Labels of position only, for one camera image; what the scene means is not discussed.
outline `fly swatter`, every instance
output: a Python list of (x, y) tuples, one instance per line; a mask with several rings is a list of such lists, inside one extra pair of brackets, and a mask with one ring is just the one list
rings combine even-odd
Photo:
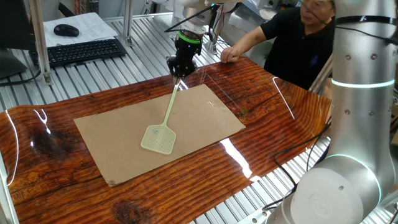
[(175, 94), (177, 93), (178, 86), (181, 79), (178, 79), (177, 84), (174, 86), (172, 99), (170, 100), (169, 108), (167, 109), (166, 117), (163, 124), (151, 125), (147, 128), (144, 137), (141, 141), (141, 147), (151, 151), (159, 152), (162, 154), (170, 155), (173, 151), (175, 138), (177, 135), (173, 130), (167, 127), (167, 120), (169, 119), (170, 112), (173, 107)]

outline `brown paper mat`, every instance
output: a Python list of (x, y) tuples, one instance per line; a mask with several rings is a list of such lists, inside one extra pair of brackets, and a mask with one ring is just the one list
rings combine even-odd
[(146, 128), (163, 122), (170, 98), (171, 95), (165, 95), (75, 119), (109, 186), (123, 183), (245, 128), (206, 85), (200, 85), (177, 92), (167, 123), (177, 135), (171, 155), (141, 148)]

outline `wood grain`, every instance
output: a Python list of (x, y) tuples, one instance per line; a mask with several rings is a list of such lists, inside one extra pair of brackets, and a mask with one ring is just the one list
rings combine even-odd
[[(229, 140), (249, 164), (249, 178), (218, 142), (116, 187), (107, 185), (73, 120), (171, 93), (171, 77), (161, 77), (51, 105), (7, 111), (19, 139), (16, 176), (9, 186), (19, 221), (188, 223), (247, 187), (251, 177), (274, 170), (275, 152), (318, 134), (330, 105), (326, 98), (273, 80), (248, 58), (202, 67), (184, 83), (190, 87), (206, 84), (247, 127)], [(10, 182), (16, 136), (6, 112), (0, 114), (0, 125), (0, 151)], [(286, 162), (304, 149), (297, 148), (278, 160)]]

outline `glossy wood tabletop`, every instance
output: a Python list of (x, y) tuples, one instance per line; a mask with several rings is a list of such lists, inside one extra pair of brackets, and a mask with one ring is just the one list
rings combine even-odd
[[(274, 170), (275, 152), (321, 132), (330, 105), (274, 78), (248, 58), (202, 67), (183, 82), (183, 89), (206, 84), (246, 125), (229, 138), (234, 149), (226, 151), (222, 143), (214, 143), (115, 187), (102, 178), (73, 120), (169, 94), (171, 77), (1, 113), (0, 150), (8, 182), (17, 156), (12, 123), (19, 143), (15, 179), (9, 186), (19, 221), (188, 223), (247, 187), (251, 178)], [(304, 149), (278, 160), (286, 162)], [(249, 164), (249, 177), (231, 152)]]

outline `man's hand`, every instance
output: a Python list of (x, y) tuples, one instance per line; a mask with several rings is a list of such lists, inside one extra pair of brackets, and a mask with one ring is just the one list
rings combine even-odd
[(234, 47), (228, 47), (227, 49), (224, 49), (223, 52), (221, 53), (221, 62), (223, 63), (228, 63), (228, 62), (237, 62), (239, 59), (240, 53), (237, 49)]

